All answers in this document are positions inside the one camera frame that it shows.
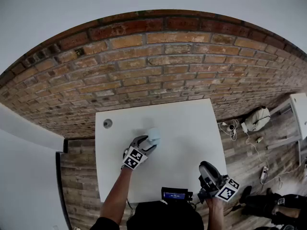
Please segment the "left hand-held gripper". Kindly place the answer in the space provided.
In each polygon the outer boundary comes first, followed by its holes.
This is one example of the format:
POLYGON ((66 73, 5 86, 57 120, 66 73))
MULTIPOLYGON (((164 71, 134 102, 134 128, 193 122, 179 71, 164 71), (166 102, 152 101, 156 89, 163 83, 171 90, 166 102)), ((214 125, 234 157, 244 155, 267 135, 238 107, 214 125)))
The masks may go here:
POLYGON ((148 146, 147 139, 147 135, 138 136, 125 149, 122 161, 125 166, 134 170, 157 148, 157 145, 148 146))

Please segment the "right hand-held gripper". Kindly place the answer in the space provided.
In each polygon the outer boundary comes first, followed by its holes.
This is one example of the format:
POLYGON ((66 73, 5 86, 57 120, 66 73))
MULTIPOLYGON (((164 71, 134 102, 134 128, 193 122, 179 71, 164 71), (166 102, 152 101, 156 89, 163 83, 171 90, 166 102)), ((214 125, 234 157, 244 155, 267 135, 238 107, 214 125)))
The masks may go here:
POLYGON ((238 192, 240 184, 229 178, 228 175, 220 175, 211 163, 202 161, 199 165, 199 171, 201 173, 199 177, 201 190, 197 196, 201 203, 214 197, 229 202, 238 192))

